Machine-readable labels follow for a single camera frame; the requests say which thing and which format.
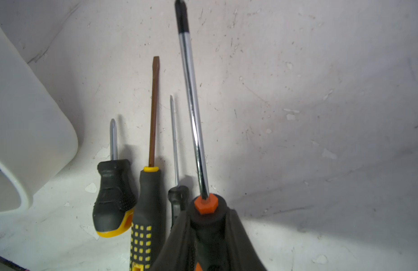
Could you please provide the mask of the stubby black yellow screwdriver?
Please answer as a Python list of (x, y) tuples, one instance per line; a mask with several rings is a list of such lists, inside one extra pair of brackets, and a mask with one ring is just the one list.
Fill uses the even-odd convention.
[(92, 219), (100, 237), (111, 238), (126, 232), (133, 219), (136, 197), (131, 188), (131, 164), (118, 157), (118, 137), (115, 119), (110, 121), (110, 160), (97, 166), (100, 175), (99, 192), (93, 206)]

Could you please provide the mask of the black orange hex-collar screwdriver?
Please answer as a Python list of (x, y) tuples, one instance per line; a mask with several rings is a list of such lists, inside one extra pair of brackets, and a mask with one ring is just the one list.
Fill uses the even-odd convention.
[(224, 236), (226, 204), (211, 194), (208, 186), (186, 3), (176, 1), (175, 12), (200, 189), (200, 196), (192, 201), (188, 210), (195, 235), (196, 262), (203, 271), (228, 271), (230, 266)]

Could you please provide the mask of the long yellow-dotted flathead screwdriver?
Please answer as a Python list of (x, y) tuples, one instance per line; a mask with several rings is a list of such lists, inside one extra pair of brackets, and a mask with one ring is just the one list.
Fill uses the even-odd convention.
[(131, 229), (131, 271), (149, 271), (162, 249), (165, 234), (162, 172), (155, 165), (160, 57), (152, 61), (149, 162), (140, 172), (140, 196), (134, 209)]

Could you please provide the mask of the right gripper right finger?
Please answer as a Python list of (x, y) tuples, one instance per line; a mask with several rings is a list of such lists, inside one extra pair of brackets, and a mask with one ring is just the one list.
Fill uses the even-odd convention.
[(266, 271), (237, 211), (233, 209), (229, 209), (226, 215), (225, 241), (230, 271)]

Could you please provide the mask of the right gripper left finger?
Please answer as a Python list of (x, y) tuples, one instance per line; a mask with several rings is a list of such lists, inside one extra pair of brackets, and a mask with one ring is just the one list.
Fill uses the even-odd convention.
[(194, 271), (193, 229), (186, 211), (182, 211), (171, 229), (151, 271)]

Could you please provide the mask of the white plastic storage box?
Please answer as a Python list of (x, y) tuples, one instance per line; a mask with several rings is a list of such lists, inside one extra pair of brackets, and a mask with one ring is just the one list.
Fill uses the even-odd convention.
[(0, 27), (0, 216), (28, 210), (77, 149), (69, 119)]

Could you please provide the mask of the thin black precision screwdriver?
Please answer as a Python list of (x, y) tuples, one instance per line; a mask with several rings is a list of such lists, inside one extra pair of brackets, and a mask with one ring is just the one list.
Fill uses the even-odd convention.
[(173, 228), (177, 218), (182, 211), (186, 211), (189, 202), (189, 189), (185, 185), (180, 184), (179, 166), (178, 166), (178, 149), (175, 121), (175, 103), (174, 98), (170, 95), (170, 113), (172, 125), (172, 145), (173, 145), (173, 162), (175, 169), (175, 185), (168, 191), (168, 200), (171, 204), (171, 228)]

